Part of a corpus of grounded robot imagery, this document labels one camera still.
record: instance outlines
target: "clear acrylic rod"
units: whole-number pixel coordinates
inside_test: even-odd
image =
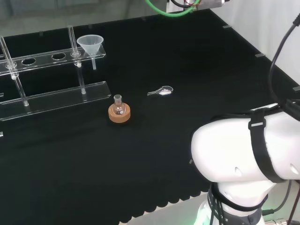
[[[0,46],[1,46],[1,49],[3,51],[3,54],[4,54],[4,57],[5,59],[7,60],[7,67],[8,68],[14,68],[14,62],[9,54],[9,51],[8,51],[8,48],[6,46],[6,43],[5,43],[5,40],[4,40],[4,37],[3,36],[0,36]]]
[[[73,26],[68,26],[67,30],[69,32],[69,38],[70,38],[70,42],[71,42],[71,46],[72,46],[72,50],[73,50],[71,55],[73,57],[78,57],[78,56],[80,56],[81,53],[80,53],[80,51],[77,50],[77,45],[76,45],[76,39],[75,39]]]
[[[15,79],[15,85],[18,89],[18,92],[20,94],[20,97],[23,101],[23,104],[24,106],[29,106],[29,103],[28,103],[28,100],[26,98],[26,95],[25,95],[25,92],[24,92],[24,89],[22,87],[22,84],[21,84],[21,81],[20,81],[20,78],[17,76],[16,79]]]
[[[4,40],[3,36],[0,36],[0,46],[1,46],[1,49],[3,51],[4,57],[7,61],[7,68],[10,72],[11,78],[15,82],[15,85],[16,85],[17,90],[20,94],[20,97],[23,101],[23,104],[24,104],[24,106],[29,106],[28,100],[26,98],[24,89],[22,87],[22,84],[21,84],[21,81],[20,81],[20,78],[19,78],[19,73],[15,69],[16,64],[13,62],[13,60],[12,60],[10,54],[9,54],[9,51],[8,51],[8,48],[6,46],[6,43],[5,43],[5,40]]]
[[[79,84],[80,84],[81,93],[83,95],[85,95],[86,91],[85,91],[84,80],[83,80],[83,72],[81,70],[81,67],[78,67],[78,66],[76,66],[76,70],[77,70],[77,75],[78,75],[78,80],[79,80]]]

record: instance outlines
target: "cable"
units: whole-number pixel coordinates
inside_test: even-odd
[[[224,216],[224,209],[223,209],[223,205],[221,202],[220,202],[220,206],[221,206],[221,212],[222,212],[222,217],[223,217],[223,225],[226,225],[227,222],[226,222],[226,218]]]
[[[292,186],[292,181],[289,180],[289,185],[287,187],[287,191],[286,191],[286,194],[285,194],[285,198],[283,199],[282,203],[274,210],[263,210],[262,211],[262,215],[263,216],[266,216],[266,215],[270,215],[270,214],[273,214],[274,212],[277,212],[279,211],[283,206],[284,204],[286,203],[286,200],[290,194],[290,191],[291,191],[291,186]]]
[[[190,5],[182,5],[182,4],[178,3],[178,2],[175,1],[175,0],[171,0],[171,2],[172,2],[174,5],[176,5],[176,6],[180,7],[180,8],[190,8],[190,7],[191,7]]]
[[[291,191],[291,186],[292,186],[292,180],[289,180],[289,186],[287,187],[287,192],[285,194],[285,198],[283,199],[282,203],[276,209],[274,209],[275,212],[279,211],[284,206],[284,204],[286,203],[286,200],[287,200],[287,198],[290,194],[290,191]]]
[[[217,212],[218,212],[219,225],[222,225],[221,207],[220,207],[220,202],[218,200],[217,200]]]
[[[299,191],[298,191],[298,194],[297,194],[295,203],[294,203],[294,205],[293,205],[293,207],[292,207],[292,211],[291,211],[291,214],[290,214],[290,218],[289,218],[289,220],[287,221],[287,225],[291,225],[291,221],[292,221],[292,218],[293,218],[294,213],[295,213],[295,211],[296,211],[296,207],[297,207],[299,198],[300,198],[300,187],[299,187]]]
[[[213,196],[212,197],[212,207],[211,207],[211,216],[210,216],[210,225],[212,225],[213,221],[214,221],[214,212],[215,212],[215,206],[216,206],[216,199],[215,197]]]
[[[288,32],[286,33],[286,35],[284,36],[284,38],[282,39],[278,49],[277,49],[277,52],[273,58],[273,61],[272,61],[272,65],[271,65],[271,68],[270,68],[270,71],[269,71],[269,76],[268,76],[268,87],[269,87],[269,90],[270,90],[270,93],[271,93],[271,96],[273,98],[273,100],[278,103],[279,105],[285,105],[285,101],[278,98],[278,96],[275,94],[274,90],[273,90],[273,87],[272,87],[272,78],[273,78],[273,72],[274,72],[274,69],[275,69],[275,63],[277,61],[277,58],[283,48],[283,45],[285,44],[287,38],[290,36],[290,34],[292,33],[292,31],[295,29],[296,25],[293,24],[291,26],[291,28],[288,30]]]
[[[192,12],[195,8],[195,6],[192,6],[190,8],[188,8],[186,11],[183,11],[183,12],[180,12],[180,13],[166,13],[162,10],[160,10],[159,8],[156,8],[151,2],[150,0],[145,0],[146,3],[157,13],[161,14],[161,15],[164,15],[164,16],[168,16],[168,17],[180,17],[180,16],[183,16],[183,15],[186,15],[188,14],[189,12]]]

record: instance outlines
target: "white wall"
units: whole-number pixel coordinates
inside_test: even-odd
[[[212,11],[272,59],[300,13],[300,0],[230,0]],[[300,84],[300,27],[289,37],[277,65]]]

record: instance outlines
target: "rack hole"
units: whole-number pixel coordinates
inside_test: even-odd
[[[25,65],[25,66],[30,66],[30,65],[32,65],[35,62],[36,62],[35,58],[30,58],[30,59],[24,59],[24,60],[22,60],[22,64]]]
[[[54,59],[54,60],[62,60],[65,57],[66,57],[65,53],[58,53],[58,54],[53,55],[52,59]]]

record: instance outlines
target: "black cable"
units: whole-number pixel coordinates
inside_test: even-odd
[[[296,211],[296,208],[297,208],[297,204],[298,204],[299,199],[300,199],[300,187],[299,187],[299,191],[298,191],[298,194],[297,194],[295,203],[294,203],[294,205],[293,205],[293,207],[292,207],[292,211],[291,211],[289,220],[287,221],[287,225],[291,225],[291,222],[292,222],[294,213],[295,213],[295,211]]]
[[[286,191],[286,194],[285,194],[285,198],[283,199],[282,203],[274,210],[263,210],[262,211],[262,215],[263,216],[266,216],[266,215],[270,215],[270,214],[273,214],[274,212],[277,212],[279,211],[283,206],[284,204],[286,203],[286,200],[290,194],[290,191],[291,191],[291,186],[292,186],[292,181],[289,180],[289,185],[287,187],[287,191]]]
[[[220,202],[218,200],[217,200],[217,215],[218,215],[218,219],[219,219],[219,225],[222,225],[221,208],[220,208]]]
[[[277,49],[277,52],[273,58],[273,61],[272,61],[272,65],[271,65],[271,68],[270,68],[270,71],[269,71],[269,76],[268,76],[268,87],[269,87],[269,90],[270,90],[270,93],[271,93],[271,96],[273,98],[273,100],[278,103],[280,106],[283,106],[285,105],[285,101],[280,99],[274,92],[273,90],[273,87],[272,87],[272,78],[273,78],[273,72],[274,72],[274,69],[275,69],[275,63],[277,61],[277,58],[283,48],[283,45],[285,44],[287,38],[290,36],[290,34],[292,33],[292,31],[295,29],[297,25],[296,24],[293,24],[291,26],[291,28],[288,30],[288,32],[286,33],[286,35],[284,36],[284,38],[282,39],[278,49]]]
[[[222,217],[223,217],[223,225],[226,225],[226,218],[224,216],[224,209],[223,209],[223,205],[222,203],[220,202],[220,207],[221,207],[221,213],[222,213]]]
[[[211,216],[210,216],[210,225],[212,225],[213,221],[214,221],[214,212],[215,212],[215,206],[216,206],[216,199],[213,196],[212,197],[212,207],[211,207]]]
[[[287,198],[290,194],[290,191],[291,191],[291,186],[292,186],[292,180],[289,180],[289,186],[287,187],[285,198],[283,199],[282,203],[276,209],[274,209],[275,212],[279,211],[284,206],[284,204],[286,203],[286,200],[287,200]]]
[[[191,7],[191,6],[189,6],[189,5],[182,5],[182,4],[178,3],[178,2],[175,1],[175,0],[171,0],[171,2],[172,2],[174,5],[176,5],[176,6],[180,7],[180,8],[190,8],[190,7]]]

